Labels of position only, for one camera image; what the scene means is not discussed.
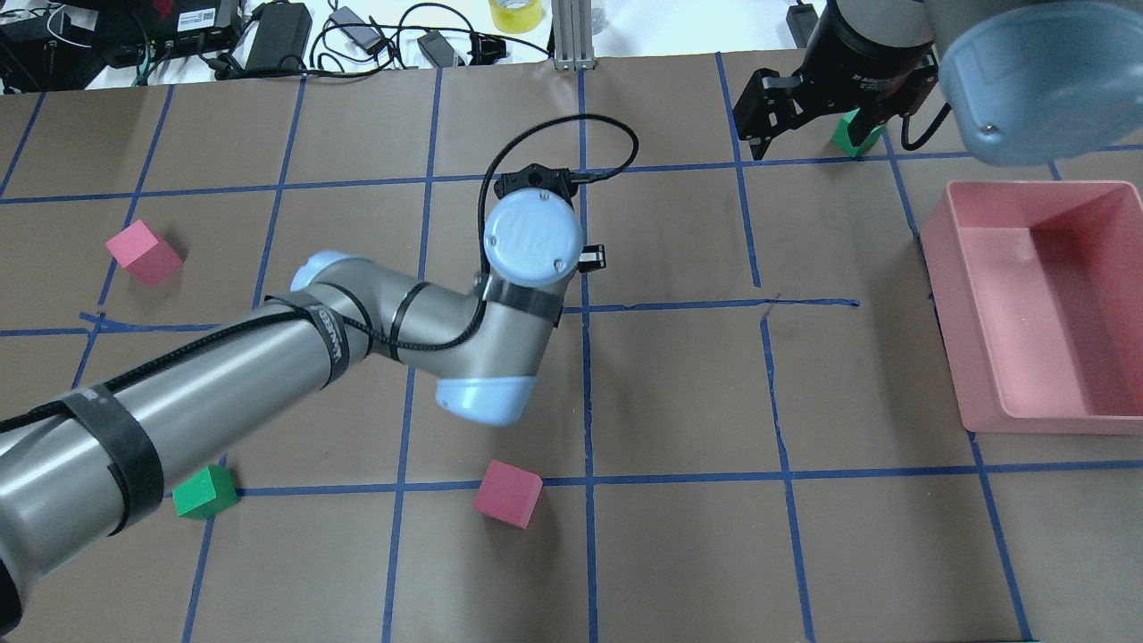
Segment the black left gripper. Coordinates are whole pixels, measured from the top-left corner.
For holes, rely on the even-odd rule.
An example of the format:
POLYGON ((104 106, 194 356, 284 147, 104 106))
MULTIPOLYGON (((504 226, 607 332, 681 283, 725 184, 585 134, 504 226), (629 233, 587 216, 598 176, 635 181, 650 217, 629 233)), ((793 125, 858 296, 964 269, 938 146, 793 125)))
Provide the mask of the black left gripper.
MULTIPOLYGON (((515 172, 502 172, 493 183, 495 196, 504 199, 522 188, 542 188, 551 192, 572 204, 577 195, 577 186, 572 180, 568 168, 550 168, 531 163, 515 172)), ((607 256, 604 244, 583 246, 580 252, 580 273, 590 273, 607 268, 607 256)))

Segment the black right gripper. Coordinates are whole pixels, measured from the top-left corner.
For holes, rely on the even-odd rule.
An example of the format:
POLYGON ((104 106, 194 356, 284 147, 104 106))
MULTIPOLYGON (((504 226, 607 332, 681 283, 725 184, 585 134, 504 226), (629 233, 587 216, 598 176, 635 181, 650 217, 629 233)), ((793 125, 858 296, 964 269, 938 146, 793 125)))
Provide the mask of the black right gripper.
POLYGON ((938 81, 929 19, 922 1, 829 1, 799 69, 756 69, 732 106, 751 158, 764 159, 783 132, 852 110, 848 142, 866 152, 889 115, 916 113, 938 81))

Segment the pink cube near left arm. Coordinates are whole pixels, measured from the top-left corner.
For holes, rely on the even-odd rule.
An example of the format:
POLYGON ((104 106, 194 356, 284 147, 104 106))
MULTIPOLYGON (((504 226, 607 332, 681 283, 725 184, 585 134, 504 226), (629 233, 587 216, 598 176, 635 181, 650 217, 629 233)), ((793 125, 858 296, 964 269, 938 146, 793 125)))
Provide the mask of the pink cube near left arm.
POLYGON ((122 270, 155 288, 183 267, 184 259, 145 222, 131 222, 104 244, 122 270))

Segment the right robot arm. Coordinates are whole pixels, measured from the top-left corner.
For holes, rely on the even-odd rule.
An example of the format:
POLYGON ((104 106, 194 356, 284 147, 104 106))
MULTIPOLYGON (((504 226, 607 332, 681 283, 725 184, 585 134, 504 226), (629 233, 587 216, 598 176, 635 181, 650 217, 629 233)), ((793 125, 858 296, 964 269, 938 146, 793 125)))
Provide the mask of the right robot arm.
POLYGON ((759 69, 732 118, 752 158, 824 115, 834 142, 868 150, 900 118, 902 131, 940 88, 968 154, 1034 166, 1097 151, 1142 122, 1140 1, 829 1, 791 77, 759 69))

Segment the green cube near right arm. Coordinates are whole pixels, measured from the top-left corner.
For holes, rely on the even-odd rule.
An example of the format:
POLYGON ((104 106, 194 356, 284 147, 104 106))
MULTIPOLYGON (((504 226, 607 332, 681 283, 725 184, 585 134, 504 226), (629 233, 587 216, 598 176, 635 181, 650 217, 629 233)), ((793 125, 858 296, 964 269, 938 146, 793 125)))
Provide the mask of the green cube near right arm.
POLYGON ((831 140, 842 154, 858 158, 874 147, 881 139, 884 130, 884 122, 876 122, 860 110, 853 110, 842 115, 831 140))

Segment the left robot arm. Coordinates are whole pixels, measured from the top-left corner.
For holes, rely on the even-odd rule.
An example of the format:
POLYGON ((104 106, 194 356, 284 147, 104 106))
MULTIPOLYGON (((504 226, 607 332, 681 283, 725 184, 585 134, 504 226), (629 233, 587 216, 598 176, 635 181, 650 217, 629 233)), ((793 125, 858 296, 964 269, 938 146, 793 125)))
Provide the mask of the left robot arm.
POLYGON ((485 426, 519 421, 569 281, 605 267, 572 208, 605 172, 486 176, 481 267, 454 292, 367 257, 311 256, 289 290, 248 318, 3 420, 3 632, 35 582, 163 497, 251 431, 382 355, 437 379, 446 411, 485 426))

